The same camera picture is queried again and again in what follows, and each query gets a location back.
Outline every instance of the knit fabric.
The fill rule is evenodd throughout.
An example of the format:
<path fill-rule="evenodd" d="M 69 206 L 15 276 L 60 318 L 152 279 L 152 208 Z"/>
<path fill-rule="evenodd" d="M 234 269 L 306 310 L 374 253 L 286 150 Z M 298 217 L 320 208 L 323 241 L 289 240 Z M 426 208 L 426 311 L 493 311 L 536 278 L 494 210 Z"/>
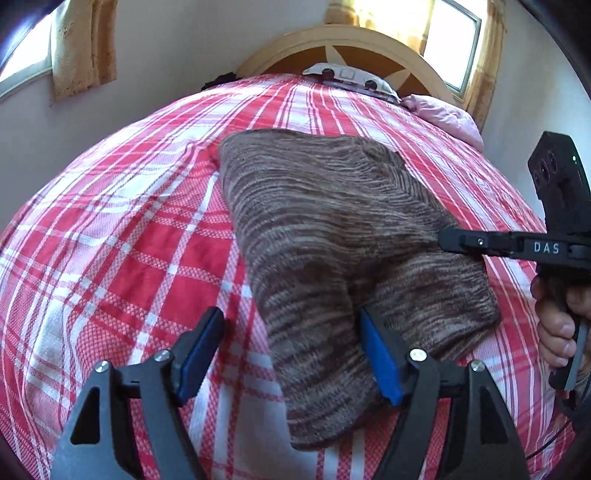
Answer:
<path fill-rule="evenodd" d="M 326 446 L 384 404 L 356 331 L 361 306 L 446 360 L 501 321 L 482 258 L 439 248 L 457 222 L 398 153 L 266 129 L 228 137 L 219 158 L 294 448 Z"/>

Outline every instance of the screw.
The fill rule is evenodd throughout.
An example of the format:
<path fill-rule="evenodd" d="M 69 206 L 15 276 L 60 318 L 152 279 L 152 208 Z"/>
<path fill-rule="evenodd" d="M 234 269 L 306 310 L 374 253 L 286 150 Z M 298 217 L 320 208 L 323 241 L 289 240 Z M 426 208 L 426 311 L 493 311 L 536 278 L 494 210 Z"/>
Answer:
<path fill-rule="evenodd" d="M 486 365 L 482 360 L 473 360 L 470 362 L 470 368 L 475 372 L 483 372 L 486 369 Z"/>
<path fill-rule="evenodd" d="M 95 372 L 101 374 L 106 372 L 111 367 L 111 364 L 107 360 L 101 360 L 95 365 Z"/>
<path fill-rule="evenodd" d="M 154 360 L 157 362 L 165 362 L 170 358 L 170 351 L 169 350 L 158 350 L 154 354 Z"/>
<path fill-rule="evenodd" d="M 427 359 L 427 352 L 420 348 L 413 348 L 408 355 L 415 362 L 424 362 Z"/>

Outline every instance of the pink pillowcase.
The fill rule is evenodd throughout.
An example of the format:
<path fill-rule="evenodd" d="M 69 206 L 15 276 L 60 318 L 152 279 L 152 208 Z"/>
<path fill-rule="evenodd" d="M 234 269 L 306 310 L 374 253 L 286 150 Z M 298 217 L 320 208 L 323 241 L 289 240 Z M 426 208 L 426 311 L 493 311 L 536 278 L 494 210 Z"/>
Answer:
<path fill-rule="evenodd" d="M 465 110 L 426 95 L 409 95 L 402 99 L 401 104 L 417 117 L 466 142 L 480 153 L 484 152 L 478 127 Z"/>

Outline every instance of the red plaid bedsheet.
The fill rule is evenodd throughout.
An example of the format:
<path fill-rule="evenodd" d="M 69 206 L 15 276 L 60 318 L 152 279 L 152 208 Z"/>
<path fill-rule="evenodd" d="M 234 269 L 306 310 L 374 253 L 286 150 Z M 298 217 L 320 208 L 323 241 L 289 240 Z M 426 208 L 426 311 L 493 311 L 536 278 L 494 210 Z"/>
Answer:
<path fill-rule="evenodd" d="M 519 193 L 472 147 L 381 100 L 299 77 L 246 79 L 179 100 L 103 140 L 16 215 L 0 255 L 0 429 L 47 479 L 60 432 L 95 362 L 134 364 L 170 347 L 207 306 L 231 319 L 183 419 L 216 479 L 369 479 L 395 415 L 321 452 L 290 448 L 285 408 L 218 179 L 217 146 L 253 128 L 359 135 L 399 151 L 465 228 L 543 231 Z M 504 321 L 481 358 L 531 453 L 564 423 L 537 351 L 530 262 L 487 258 Z M 158 478 L 139 422 L 147 478 Z M 446 409 L 423 468 L 434 478 Z M 569 430 L 529 463 L 551 469 Z"/>

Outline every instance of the sunlight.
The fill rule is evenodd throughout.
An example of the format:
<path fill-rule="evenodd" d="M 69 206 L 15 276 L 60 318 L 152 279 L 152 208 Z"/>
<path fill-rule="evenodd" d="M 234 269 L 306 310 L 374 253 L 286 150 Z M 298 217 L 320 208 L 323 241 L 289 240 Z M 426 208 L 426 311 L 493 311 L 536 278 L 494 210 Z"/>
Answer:
<path fill-rule="evenodd" d="M 436 2 L 424 58 L 447 83 L 462 88 L 476 25 L 445 2 Z"/>
<path fill-rule="evenodd" d="M 50 31 L 51 15 L 48 15 L 27 34 L 11 55 L 4 70 L 0 74 L 0 82 L 6 80 L 16 72 L 20 72 L 22 69 L 47 58 Z"/>

